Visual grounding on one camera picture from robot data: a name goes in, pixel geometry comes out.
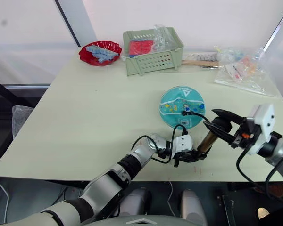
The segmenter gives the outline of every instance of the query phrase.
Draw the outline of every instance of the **light green basket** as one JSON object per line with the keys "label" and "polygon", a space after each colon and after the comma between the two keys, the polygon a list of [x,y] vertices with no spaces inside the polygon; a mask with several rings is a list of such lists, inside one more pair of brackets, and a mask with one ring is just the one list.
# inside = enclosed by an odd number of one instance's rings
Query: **light green basket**
{"label": "light green basket", "polygon": [[[133,58],[128,57],[126,59],[127,75],[141,75],[142,73],[158,71],[172,67],[177,69],[177,67],[181,65],[183,57],[183,43],[179,39],[173,27],[167,27],[167,29],[173,36],[177,44],[177,48],[174,50],[142,54]],[[128,55],[129,44],[131,40],[153,40],[154,30],[127,31],[123,34],[123,38],[125,54]]]}

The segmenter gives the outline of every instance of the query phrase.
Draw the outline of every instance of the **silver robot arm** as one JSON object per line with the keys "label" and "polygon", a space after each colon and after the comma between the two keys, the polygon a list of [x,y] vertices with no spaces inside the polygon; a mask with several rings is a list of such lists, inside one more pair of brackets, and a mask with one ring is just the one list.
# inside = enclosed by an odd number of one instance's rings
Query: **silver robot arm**
{"label": "silver robot arm", "polygon": [[[7,224],[9,226],[47,225],[79,226],[93,220],[105,219],[123,197],[123,190],[128,187],[138,172],[151,160],[153,154],[170,151],[170,142],[153,134],[150,136],[158,147],[148,138],[141,139],[135,148],[113,165],[105,173],[91,181],[83,194],[74,200],[65,200],[50,206],[38,214],[23,220]],[[174,144],[174,151],[191,150],[191,136],[184,135],[175,139],[184,142]]]}

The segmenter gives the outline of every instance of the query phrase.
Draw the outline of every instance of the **white plastic bag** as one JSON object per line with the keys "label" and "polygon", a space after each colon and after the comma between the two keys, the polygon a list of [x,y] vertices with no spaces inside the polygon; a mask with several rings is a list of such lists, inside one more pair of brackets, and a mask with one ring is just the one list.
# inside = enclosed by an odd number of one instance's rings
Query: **white plastic bag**
{"label": "white plastic bag", "polygon": [[21,106],[21,105],[16,105],[13,106],[12,108],[12,131],[13,131],[13,139],[15,139],[16,135],[22,128],[23,124],[25,121],[28,119],[30,116],[31,112],[33,111],[32,107],[26,107],[26,106]]}
{"label": "white plastic bag", "polygon": [[266,96],[278,96],[265,67],[264,51],[226,48],[219,50],[216,83]]}
{"label": "white plastic bag", "polygon": [[173,50],[176,48],[176,42],[169,30],[162,24],[154,25],[154,43],[152,52]]}

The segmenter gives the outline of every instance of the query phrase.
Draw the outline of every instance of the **red plastic bowl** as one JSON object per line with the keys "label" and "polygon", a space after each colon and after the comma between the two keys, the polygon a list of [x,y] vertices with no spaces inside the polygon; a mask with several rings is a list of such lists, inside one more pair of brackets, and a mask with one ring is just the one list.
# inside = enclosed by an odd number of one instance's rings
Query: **red plastic bowl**
{"label": "red plastic bowl", "polygon": [[[115,56],[112,60],[106,60],[103,63],[100,63],[97,58],[95,58],[91,52],[88,52],[86,50],[87,46],[98,46],[101,48],[109,49],[113,52],[118,53],[118,56]],[[88,44],[87,46],[84,46],[82,50],[79,52],[80,59],[83,60],[84,62],[94,65],[94,66],[106,66],[114,61],[119,59],[119,56],[122,52],[122,48],[117,43],[111,42],[111,41],[96,41],[93,43]]]}

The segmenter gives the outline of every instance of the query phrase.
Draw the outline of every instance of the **blue cloth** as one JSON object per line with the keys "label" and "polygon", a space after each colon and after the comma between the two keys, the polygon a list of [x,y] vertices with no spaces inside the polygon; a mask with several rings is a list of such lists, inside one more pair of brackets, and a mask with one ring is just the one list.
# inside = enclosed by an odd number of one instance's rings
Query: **blue cloth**
{"label": "blue cloth", "polygon": [[112,60],[114,57],[118,56],[118,53],[98,46],[87,46],[86,50],[93,53],[93,56],[98,58],[99,61]]}
{"label": "blue cloth", "polygon": [[183,116],[183,111],[194,111],[204,115],[206,110],[201,95],[188,86],[171,88],[161,98],[159,104],[161,118],[172,128],[177,124],[182,124],[190,129],[201,122],[201,117],[196,115]]}

